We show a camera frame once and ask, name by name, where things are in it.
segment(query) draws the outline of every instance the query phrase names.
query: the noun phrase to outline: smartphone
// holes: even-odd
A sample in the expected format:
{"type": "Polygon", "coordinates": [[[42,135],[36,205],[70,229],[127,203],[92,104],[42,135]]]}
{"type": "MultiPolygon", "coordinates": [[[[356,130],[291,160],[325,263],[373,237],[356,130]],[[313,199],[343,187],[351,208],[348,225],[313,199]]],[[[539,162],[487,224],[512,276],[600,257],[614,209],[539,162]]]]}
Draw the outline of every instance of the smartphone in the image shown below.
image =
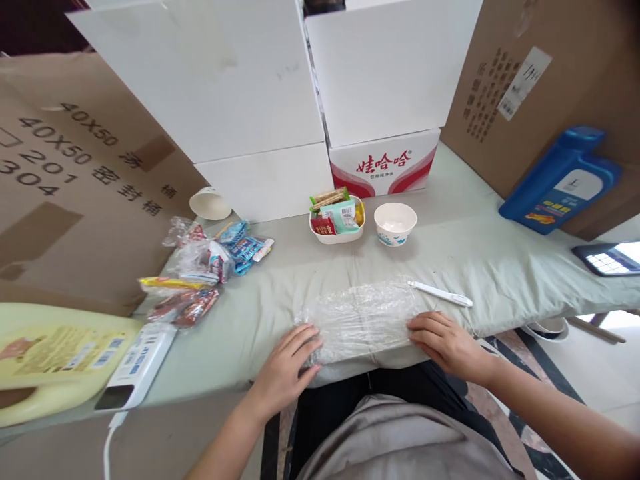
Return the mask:
{"type": "Polygon", "coordinates": [[[601,277],[640,275],[640,241],[582,245],[571,251],[601,277]]]}

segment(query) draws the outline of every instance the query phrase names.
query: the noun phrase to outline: light green tablecloth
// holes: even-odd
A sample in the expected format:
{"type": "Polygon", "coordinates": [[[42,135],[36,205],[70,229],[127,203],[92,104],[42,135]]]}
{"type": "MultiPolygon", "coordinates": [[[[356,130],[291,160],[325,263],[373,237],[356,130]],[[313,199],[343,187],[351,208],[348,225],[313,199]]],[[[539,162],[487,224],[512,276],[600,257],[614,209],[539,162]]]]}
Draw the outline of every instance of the light green tablecloth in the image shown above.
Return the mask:
{"type": "MultiPolygon", "coordinates": [[[[478,336],[550,317],[640,307],[640,277],[600,278],[570,247],[584,242],[556,231],[546,237],[497,212],[502,200],[456,154],[440,144],[427,188],[366,199],[360,240],[322,245],[308,217],[252,227],[275,239],[272,252],[240,278],[233,278],[207,318],[180,334],[144,405],[181,401],[224,389],[245,389],[278,338],[306,301],[318,295],[410,275],[474,302],[471,309],[440,301],[438,309],[478,336]],[[406,245],[389,248],[375,234],[373,212],[389,201],[410,205],[418,223],[406,245]]],[[[206,223],[216,233],[230,219],[206,223]]],[[[437,300],[418,294],[421,309],[437,300]]],[[[144,313],[148,304],[138,310],[144,313]]],[[[326,365],[316,385],[372,370],[400,368],[424,359],[413,346],[326,365]]],[[[91,405],[0,431],[0,437],[84,418],[91,405]]]]}

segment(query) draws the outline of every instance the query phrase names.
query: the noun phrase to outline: finger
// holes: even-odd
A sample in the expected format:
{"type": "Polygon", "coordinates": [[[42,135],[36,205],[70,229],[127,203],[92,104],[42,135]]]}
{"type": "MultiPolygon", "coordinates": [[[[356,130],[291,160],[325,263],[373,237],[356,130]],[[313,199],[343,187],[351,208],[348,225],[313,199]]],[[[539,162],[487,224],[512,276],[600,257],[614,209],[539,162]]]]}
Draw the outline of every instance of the finger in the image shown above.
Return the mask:
{"type": "Polygon", "coordinates": [[[283,345],[281,351],[283,353],[287,353],[290,356],[293,356],[293,354],[296,353],[300,347],[302,347],[304,342],[317,335],[319,332],[320,330],[317,327],[311,327],[302,330],[302,332],[298,332],[291,340],[289,340],[288,344],[283,345]]]}
{"type": "Polygon", "coordinates": [[[440,352],[444,348],[445,341],[439,335],[428,330],[417,330],[409,338],[415,342],[424,343],[426,346],[440,352]]]}
{"type": "Polygon", "coordinates": [[[427,312],[427,315],[430,319],[433,319],[436,322],[441,323],[442,325],[446,325],[447,327],[451,327],[455,323],[451,318],[439,311],[427,312]]]}
{"type": "Polygon", "coordinates": [[[407,324],[407,327],[409,328],[409,330],[429,330],[440,335],[441,337],[444,336],[444,334],[449,329],[449,327],[444,326],[442,323],[434,320],[426,313],[422,313],[411,320],[407,324]]]}
{"type": "Polygon", "coordinates": [[[322,339],[311,340],[310,342],[307,342],[304,345],[302,345],[302,347],[300,347],[298,351],[293,354],[293,358],[299,362],[300,364],[299,366],[301,367],[302,364],[304,364],[304,362],[307,361],[309,356],[314,351],[318,350],[318,348],[320,348],[322,344],[323,344],[322,339]]]}
{"type": "Polygon", "coordinates": [[[313,326],[312,323],[302,323],[300,325],[298,325],[296,328],[294,328],[293,330],[291,330],[288,333],[285,333],[282,338],[280,338],[280,341],[278,342],[278,344],[275,346],[274,350],[275,351],[280,351],[282,350],[282,348],[286,347],[287,344],[291,341],[292,338],[294,338],[298,333],[311,328],[313,326]]]}
{"type": "Polygon", "coordinates": [[[444,326],[442,323],[437,322],[436,320],[430,317],[422,317],[419,321],[416,322],[414,326],[409,326],[411,330],[427,330],[435,333],[440,337],[444,337],[448,332],[451,331],[450,327],[444,326]]]}
{"type": "Polygon", "coordinates": [[[430,346],[424,343],[418,343],[417,346],[420,347],[420,350],[426,353],[429,356],[429,358],[431,358],[431,360],[433,360],[438,365],[440,365],[440,367],[445,366],[444,358],[442,358],[442,355],[440,355],[436,350],[432,349],[430,346]]]}
{"type": "Polygon", "coordinates": [[[303,390],[309,386],[321,368],[322,365],[314,365],[300,376],[298,383],[296,384],[298,395],[300,395],[303,390]]]}

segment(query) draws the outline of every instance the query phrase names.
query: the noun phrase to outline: white pen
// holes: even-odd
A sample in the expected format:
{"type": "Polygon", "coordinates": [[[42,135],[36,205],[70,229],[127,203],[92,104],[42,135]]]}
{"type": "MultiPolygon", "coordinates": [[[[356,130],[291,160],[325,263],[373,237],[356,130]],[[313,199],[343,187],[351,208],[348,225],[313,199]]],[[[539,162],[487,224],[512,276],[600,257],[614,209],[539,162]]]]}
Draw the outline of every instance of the white pen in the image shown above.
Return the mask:
{"type": "Polygon", "coordinates": [[[407,283],[413,288],[422,290],[423,292],[430,293],[436,297],[450,301],[452,303],[455,303],[456,305],[460,305],[461,307],[473,306],[473,302],[470,299],[466,298],[464,295],[458,295],[457,293],[450,293],[444,290],[437,289],[435,287],[430,287],[428,285],[425,285],[424,283],[416,282],[413,280],[409,280],[407,283]]]}

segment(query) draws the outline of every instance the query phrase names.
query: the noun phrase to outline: blue plastic bottle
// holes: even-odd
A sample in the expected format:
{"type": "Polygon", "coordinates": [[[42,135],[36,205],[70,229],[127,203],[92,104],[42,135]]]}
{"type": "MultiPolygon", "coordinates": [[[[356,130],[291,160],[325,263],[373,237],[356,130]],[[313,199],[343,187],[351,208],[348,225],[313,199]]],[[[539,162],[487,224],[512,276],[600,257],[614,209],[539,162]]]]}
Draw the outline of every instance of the blue plastic bottle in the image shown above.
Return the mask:
{"type": "Polygon", "coordinates": [[[622,172],[614,162],[591,155],[604,137],[590,127],[565,130],[500,207],[500,215],[546,235],[588,207],[622,172]]]}

